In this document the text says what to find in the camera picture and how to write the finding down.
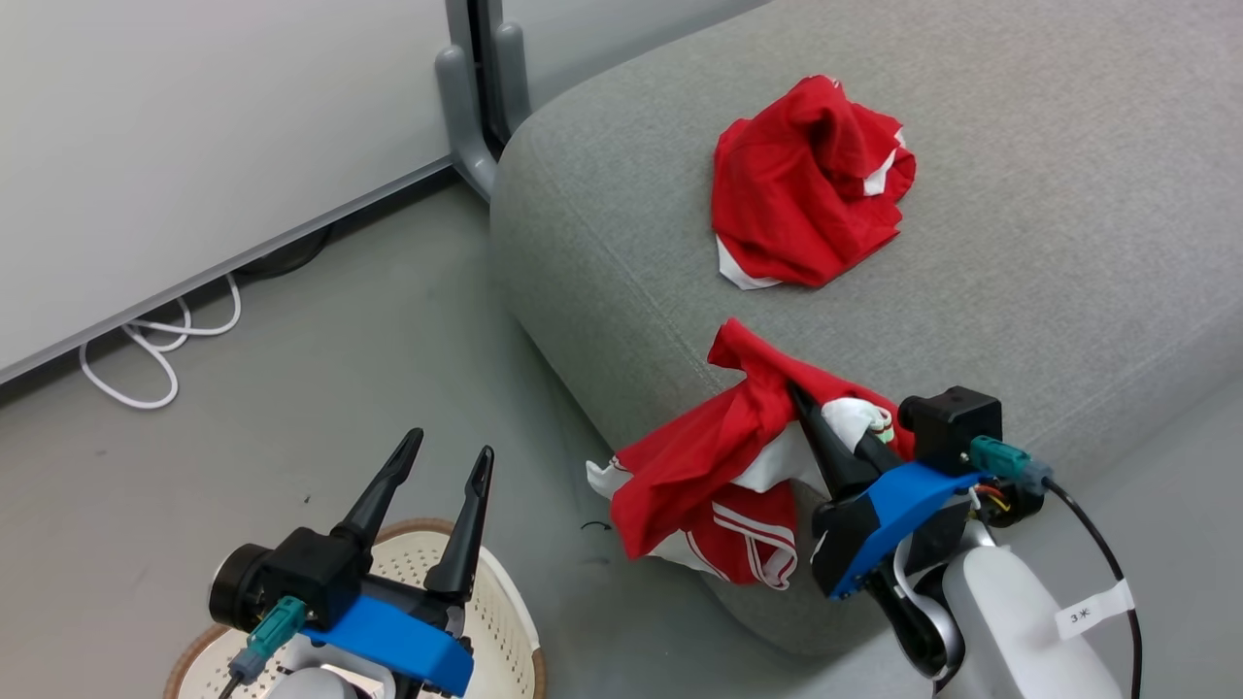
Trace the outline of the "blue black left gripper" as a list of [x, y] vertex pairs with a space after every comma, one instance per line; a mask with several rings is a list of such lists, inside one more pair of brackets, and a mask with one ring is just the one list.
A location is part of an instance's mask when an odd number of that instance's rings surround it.
[[[355, 573], [370, 571], [370, 549], [385, 522], [392, 496], [406, 483], [421, 444], [423, 429], [410, 429], [351, 511], [333, 527], [333, 537], [351, 545]], [[423, 580], [428, 593], [449, 604], [466, 604], [472, 597], [492, 475], [493, 448], [482, 447], [462, 488], [462, 506], [447, 545]], [[324, 631], [307, 623], [301, 634], [316, 646], [329, 646], [385, 668], [393, 677], [461, 698], [471, 682], [475, 660], [444, 626], [428, 623], [428, 616], [445, 623], [447, 606], [416, 585], [368, 573], [360, 580], [359, 597], [332, 628]]]

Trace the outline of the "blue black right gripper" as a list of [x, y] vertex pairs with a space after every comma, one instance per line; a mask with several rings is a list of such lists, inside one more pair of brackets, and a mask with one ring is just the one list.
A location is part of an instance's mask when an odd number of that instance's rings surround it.
[[820, 505], [812, 516], [813, 580], [827, 598], [842, 599], [861, 590], [897, 544], [929, 522], [951, 498], [981, 483], [983, 474], [951, 478], [921, 463], [905, 464], [904, 456], [875, 433], [883, 415], [874, 405], [854, 398], [823, 404], [794, 382], [787, 383], [787, 391], [827, 485], [827, 499], [840, 502], [856, 498], [843, 505]]

